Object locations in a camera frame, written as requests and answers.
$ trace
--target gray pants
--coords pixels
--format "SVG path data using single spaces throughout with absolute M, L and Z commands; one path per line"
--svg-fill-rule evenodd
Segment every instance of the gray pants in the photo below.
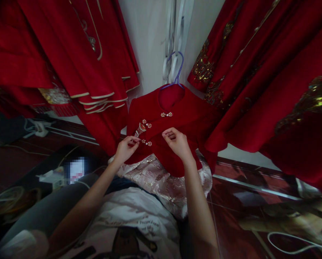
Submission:
M 85 175 L 79 179 L 80 182 L 67 185 L 40 200 L 9 229 L 0 241 L 0 248 L 22 230 L 40 230 L 49 238 L 58 224 L 88 191 L 88 186 L 91 187 L 97 179 L 96 174 Z

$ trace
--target red garment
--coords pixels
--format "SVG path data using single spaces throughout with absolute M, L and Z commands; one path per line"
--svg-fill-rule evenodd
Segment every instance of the red garment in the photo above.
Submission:
M 139 86 L 118 0 L 18 3 L 67 92 L 83 105 L 81 121 L 113 155 L 126 125 L 126 92 Z
M 0 1 L 0 89 L 0 111 L 8 117 L 33 117 L 30 107 L 58 116 L 78 113 L 14 0 Z
M 215 168 L 217 153 L 209 152 L 204 148 L 204 143 L 213 130 L 217 112 L 214 107 L 198 98 L 186 87 L 181 89 L 173 85 L 132 100 L 128 118 L 127 135 L 135 135 L 139 124 L 151 124 L 146 131 L 139 135 L 145 143 L 140 143 L 136 152 L 126 164 L 137 163 L 154 153 L 165 169 L 175 177 L 184 176 L 184 166 L 180 158 L 174 154 L 161 133 L 170 127 L 175 127 L 187 136 L 192 155 L 195 157 L 197 169 L 202 165 L 197 158 L 195 150 L 199 148 L 205 156 L 210 168 Z
M 227 0 L 188 77 L 222 113 L 206 147 L 261 151 L 322 190 L 322 102 L 278 130 L 318 76 L 322 1 Z
M 118 0 L 0 1 L 0 88 L 38 112 L 81 110 L 108 155 L 126 125 L 137 73 Z

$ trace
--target pink brocade fabric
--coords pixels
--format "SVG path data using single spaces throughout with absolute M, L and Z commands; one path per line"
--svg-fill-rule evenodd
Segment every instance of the pink brocade fabric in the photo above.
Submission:
M 207 196 L 213 184 L 211 171 L 203 155 L 198 150 L 196 150 L 196 154 L 202 164 L 198 174 L 204 194 Z M 117 175 L 129 179 L 152 194 L 156 194 L 164 207 L 176 219 L 184 219 L 186 217 L 187 199 L 184 177 L 177 178 L 171 176 L 154 154 L 135 164 L 123 164 Z

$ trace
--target purple hanger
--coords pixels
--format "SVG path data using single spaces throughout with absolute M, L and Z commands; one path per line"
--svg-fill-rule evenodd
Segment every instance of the purple hanger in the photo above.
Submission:
M 170 58 L 172 57 L 172 55 L 174 54 L 175 52 L 173 52 L 169 57 L 168 57 L 168 59 L 167 59 L 167 61 L 169 61 L 170 60 Z M 164 86 L 163 88 L 161 88 L 161 90 L 163 90 L 163 89 L 165 89 L 165 88 L 167 88 L 167 87 L 169 87 L 169 86 L 171 86 L 171 85 L 175 85 L 175 84 L 177 84 L 177 85 L 179 85 L 182 89 L 184 89 L 184 87 L 181 85 L 181 84 L 179 84 L 179 76 L 180 76 L 180 72 L 182 71 L 182 68 L 183 68 L 183 64 L 184 64 L 184 55 L 180 52 L 180 51 L 178 51 L 178 53 L 180 53 L 180 55 L 182 56 L 182 64 L 181 64 L 181 66 L 180 66 L 180 68 L 179 68 L 179 71 L 178 71 L 178 74 L 177 74 L 177 76 L 176 76 L 176 78 L 174 79 L 174 82 L 173 83 L 171 83 L 171 84 L 169 84 L 169 85 L 166 85 L 166 86 Z

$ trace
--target red embroidered robe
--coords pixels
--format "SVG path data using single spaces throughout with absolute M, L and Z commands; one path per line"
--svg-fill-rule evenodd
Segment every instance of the red embroidered robe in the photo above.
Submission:
M 138 72 L 117 0 L 0 1 L 0 92 L 38 112 L 47 102 L 60 116 L 79 112 L 108 155 L 126 125 L 126 92 L 139 86 Z
M 188 80 L 221 111 L 208 150 L 260 151 L 322 191 L 322 1 L 227 0 Z

